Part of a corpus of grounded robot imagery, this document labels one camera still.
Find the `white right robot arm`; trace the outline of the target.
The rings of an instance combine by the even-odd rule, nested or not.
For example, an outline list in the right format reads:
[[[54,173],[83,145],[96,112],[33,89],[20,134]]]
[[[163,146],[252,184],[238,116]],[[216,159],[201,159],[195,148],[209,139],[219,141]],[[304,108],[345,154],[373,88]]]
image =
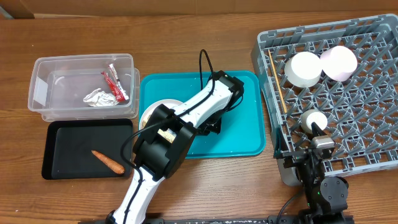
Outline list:
[[[348,182],[342,177],[327,177],[322,168],[324,159],[329,159],[335,148],[335,142],[313,122],[312,141],[309,147],[301,151],[284,152],[282,131],[276,134],[274,158],[283,159],[285,168],[296,168],[298,179],[303,190],[291,197],[280,209],[276,223],[354,223],[352,216],[343,211],[348,208]],[[299,211],[296,216],[283,216],[285,208],[302,194],[307,199],[307,209]]]

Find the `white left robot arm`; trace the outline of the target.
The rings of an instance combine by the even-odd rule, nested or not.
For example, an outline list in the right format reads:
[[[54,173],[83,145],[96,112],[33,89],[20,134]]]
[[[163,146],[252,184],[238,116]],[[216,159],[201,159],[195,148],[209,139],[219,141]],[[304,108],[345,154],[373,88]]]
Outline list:
[[[221,117],[243,101],[244,83],[224,71],[212,71],[206,84],[188,101],[155,107],[146,125],[122,144],[123,161],[133,168],[122,204],[106,223],[143,223],[161,182],[174,175],[197,135],[220,133]]]

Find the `orange carrot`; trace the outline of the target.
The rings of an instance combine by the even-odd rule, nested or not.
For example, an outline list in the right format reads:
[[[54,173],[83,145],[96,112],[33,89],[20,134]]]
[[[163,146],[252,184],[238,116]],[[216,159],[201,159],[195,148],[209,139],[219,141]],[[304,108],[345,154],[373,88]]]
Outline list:
[[[105,156],[104,154],[94,150],[92,150],[91,153],[96,156],[103,164],[109,167],[114,173],[119,175],[125,173],[124,167],[118,162],[110,159],[108,156]]]

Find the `red snack wrapper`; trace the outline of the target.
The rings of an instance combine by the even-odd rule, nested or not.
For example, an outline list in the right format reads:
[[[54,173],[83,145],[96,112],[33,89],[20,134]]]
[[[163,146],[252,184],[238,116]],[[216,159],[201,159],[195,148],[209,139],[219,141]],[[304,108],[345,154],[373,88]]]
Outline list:
[[[123,102],[129,99],[129,96],[121,85],[121,81],[113,63],[109,64],[108,69],[101,72],[101,74],[104,77],[105,82],[108,84],[112,94],[115,96],[117,102]]]

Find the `small white cup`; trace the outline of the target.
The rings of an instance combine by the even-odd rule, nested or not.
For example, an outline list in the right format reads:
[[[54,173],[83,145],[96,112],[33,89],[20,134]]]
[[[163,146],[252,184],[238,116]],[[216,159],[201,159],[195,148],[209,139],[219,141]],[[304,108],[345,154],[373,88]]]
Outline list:
[[[316,123],[317,126],[324,130],[328,125],[327,117],[324,113],[319,110],[307,110],[301,116],[301,128],[306,133],[312,133],[312,123]]]

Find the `wooden chopstick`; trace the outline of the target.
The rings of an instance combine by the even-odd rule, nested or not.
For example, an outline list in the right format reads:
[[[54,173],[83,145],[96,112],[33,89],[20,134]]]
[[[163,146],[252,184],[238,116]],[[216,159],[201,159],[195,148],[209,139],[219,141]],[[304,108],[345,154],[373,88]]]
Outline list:
[[[269,49],[267,51],[268,51],[270,62],[271,62],[272,74],[274,76],[275,83],[277,85],[277,90],[279,92],[279,97],[280,97],[280,102],[281,102],[281,105],[282,105],[282,109],[283,109],[283,112],[286,114],[287,108],[286,108],[286,105],[285,105],[285,101],[284,101],[284,97],[283,97],[283,94],[282,94],[282,90],[280,88],[279,79],[277,77],[277,72],[275,70],[274,60],[273,60],[271,51]]]

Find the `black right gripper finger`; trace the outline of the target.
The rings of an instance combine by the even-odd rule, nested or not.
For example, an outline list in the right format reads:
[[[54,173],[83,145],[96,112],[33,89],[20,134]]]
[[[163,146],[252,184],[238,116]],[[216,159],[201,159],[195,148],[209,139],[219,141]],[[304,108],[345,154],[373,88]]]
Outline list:
[[[276,133],[275,133],[274,152],[282,152],[282,150],[283,150],[282,143],[283,142],[284,142],[283,133],[280,128],[277,128]]]
[[[326,133],[318,126],[316,122],[313,122],[311,124],[312,128],[312,136],[313,137],[319,137],[319,136],[325,136]]]

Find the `white bowl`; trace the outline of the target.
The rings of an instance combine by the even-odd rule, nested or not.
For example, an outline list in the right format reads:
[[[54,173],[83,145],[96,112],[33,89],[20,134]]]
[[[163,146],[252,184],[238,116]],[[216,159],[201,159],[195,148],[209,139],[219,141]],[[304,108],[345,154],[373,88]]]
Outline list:
[[[287,80],[299,88],[316,85],[322,74],[320,58],[311,52],[299,52],[290,58],[284,68]]]

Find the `white tissue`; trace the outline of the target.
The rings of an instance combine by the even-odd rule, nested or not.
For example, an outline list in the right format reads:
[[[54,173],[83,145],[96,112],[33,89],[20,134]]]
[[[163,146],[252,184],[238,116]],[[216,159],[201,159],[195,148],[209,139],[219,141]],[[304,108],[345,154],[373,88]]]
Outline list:
[[[113,94],[106,93],[100,88],[97,88],[90,94],[86,95],[83,101],[92,107],[116,106],[119,103]]]

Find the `small pink plate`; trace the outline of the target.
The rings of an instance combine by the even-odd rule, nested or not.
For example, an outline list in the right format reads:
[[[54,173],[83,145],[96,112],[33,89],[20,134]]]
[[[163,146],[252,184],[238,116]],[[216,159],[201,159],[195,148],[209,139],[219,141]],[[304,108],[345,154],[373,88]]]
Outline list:
[[[323,52],[320,60],[325,75],[338,82],[347,81],[358,66],[355,54],[341,45]]]

